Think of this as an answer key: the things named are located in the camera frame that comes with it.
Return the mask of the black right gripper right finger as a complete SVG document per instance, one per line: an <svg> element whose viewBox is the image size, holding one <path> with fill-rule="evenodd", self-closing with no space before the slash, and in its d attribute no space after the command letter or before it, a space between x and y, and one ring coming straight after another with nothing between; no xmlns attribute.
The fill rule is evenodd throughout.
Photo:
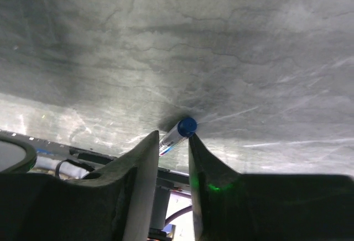
<svg viewBox="0 0 354 241"><path fill-rule="evenodd" d="M196 240L352 240L353 178L243 174L189 139Z"/></svg>

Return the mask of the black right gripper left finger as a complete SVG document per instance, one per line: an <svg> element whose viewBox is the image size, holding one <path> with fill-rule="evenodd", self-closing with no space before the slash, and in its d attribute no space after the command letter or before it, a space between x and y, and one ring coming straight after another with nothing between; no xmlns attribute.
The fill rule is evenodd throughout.
<svg viewBox="0 0 354 241"><path fill-rule="evenodd" d="M2 240L147 240L158 172L159 133L81 179L32 173L37 152L25 151L1 172Z"/></svg>

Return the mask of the blue capped whiteboard marker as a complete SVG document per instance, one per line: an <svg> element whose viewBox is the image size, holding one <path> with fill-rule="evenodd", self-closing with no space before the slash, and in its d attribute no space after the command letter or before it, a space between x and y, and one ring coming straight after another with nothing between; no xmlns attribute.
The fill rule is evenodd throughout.
<svg viewBox="0 0 354 241"><path fill-rule="evenodd" d="M197 122L191 117L180 120L159 141L159 156L165 155L178 144L190 138L197 130Z"/></svg>

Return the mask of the white rectangular whiteboard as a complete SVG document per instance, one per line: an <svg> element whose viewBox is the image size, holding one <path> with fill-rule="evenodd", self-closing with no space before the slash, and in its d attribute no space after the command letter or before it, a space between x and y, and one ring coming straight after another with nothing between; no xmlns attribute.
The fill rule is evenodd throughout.
<svg viewBox="0 0 354 241"><path fill-rule="evenodd" d="M37 161L36 149L20 140L1 137L1 173L28 172Z"/></svg>

